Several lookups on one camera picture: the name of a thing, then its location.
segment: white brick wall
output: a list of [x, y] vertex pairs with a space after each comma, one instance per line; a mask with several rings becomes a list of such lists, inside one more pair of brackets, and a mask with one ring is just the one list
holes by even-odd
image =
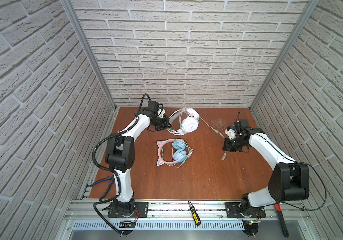
[[[253, 110], [287, 154], [315, 166], [328, 197], [308, 212], [322, 239], [343, 239], [343, 1], [321, 0]], [[323, 187], [310, 171], [308, 208]]]
[[248, 107], [307, 1], [72, 2], [117, 105]]
[[55, 237], [110, 113], [61, 2], [0, 1], [0, 239]]

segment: screwdriver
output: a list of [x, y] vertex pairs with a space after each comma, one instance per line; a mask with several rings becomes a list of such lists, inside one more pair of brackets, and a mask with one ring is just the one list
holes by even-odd
[[201, 220], [199, 219], [199, 216], [198, 216], [197, 212], [195, 211], [193, 204], [191, 204], [190, 200], [189, 200], [189, 207], [190, 207], [190, 211], [191, 211], [191, 214], [193, 215], [193, 218], [194, 218], [196, 225], [197, 226], [201, 225]]

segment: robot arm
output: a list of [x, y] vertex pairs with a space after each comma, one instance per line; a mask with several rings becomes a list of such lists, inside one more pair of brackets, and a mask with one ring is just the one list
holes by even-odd
[[243, 207], [263, 207], [308, 198], [309, 170], [306, 164], [289, 157], [260, 128], [249, 127], [247, 120], [237, 120], [225, 133], [229, 138], [225, 138], [223, 150], [242, 152], [243, 146], [254, 147], [273, 170], [267, 187], [242, 196]]
[[107, 141], [105, 162], [109, 164], [110, 169], [118, 173], [118, 176], [114, 175], [115, 181], [118, 182], [119, 179], [121, 182], [120, 192], [117, 187], [117, 198], [113, 200], [113, 203], [123, 216], [129, 216], [135, 205], [130, 177], [130, 170], [135, 160], [134, 142], [150, 125], [153, 125], [156, 131], [171, 127], [169, 118], [164, 113], [162, 104], [150, 100], [147, 108], [139, 109], [135, 113], [135, 119], [121, 131], [126, 131], [124, 134]]

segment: brown wooden surface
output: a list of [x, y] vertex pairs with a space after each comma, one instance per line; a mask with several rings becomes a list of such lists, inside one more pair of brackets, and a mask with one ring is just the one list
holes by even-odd
[[[125, 128], [133, 119], [138, 108], [120, 108], [113, 131]], [[165, 108], [169, 116], [177, 108]], [[227, 126], [234, 124], [240, 110], [240, 119], [247, 119], [251, 127], [255, 122], [249, 109], [195, 108], [202, 118], [224, 136]], [[173, 129], [177, 130], [178, 120]], [[194, 149], [193, 155], [177, 169], [174, 166], [157, 166], [157, 140], [182, 138]], [[135, 141], [135, 163], [131, 168], [131, 186], [136, 199], [241, 199], [247, 192], [267, 186], [272, 170], [262, 156], [252, 147], [249, 153], [227, 152], [221, 160], [223, 138], [199, 121], [196, 131], [184, 136], [174, 136], [167, 130], [149, 132], [144, 130]], [[171, 161], [171, 144], [164, 146], [164, 159]], [[99, 169], [96, 180], [112, 176]], [[92, 188], [90, 198], [99, 198], [105, 192], [108, 182]], [[107, 198], [116, 194], [115, 184]]]

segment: black mounting plate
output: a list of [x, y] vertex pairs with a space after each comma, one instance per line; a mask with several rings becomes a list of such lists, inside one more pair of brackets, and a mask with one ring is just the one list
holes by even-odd
[[[241, 215], [239, 211], [239, 204], [240, 202], [225, 202], [226, 207], [226, 214], [228, 218], [240, 218], [242, 217], [244, 220], [247, 220], [244, 216]], [[262, 210], [263, 207], [253, 207], [247, 209], [247, 212], [249, 212], [253, 218], [265, 218], [266, 213], [265, 210]]]
[[[140, 218], [146, 218], [148, 213], [149, 202], [135, 202], [134, 207], [138, 209], [140, 213]], [[118, 213], [117, 208], [115, 207], [114, 203], [111, 203], [110, 210], [107, 214], [108, 217], [123, 217]]]

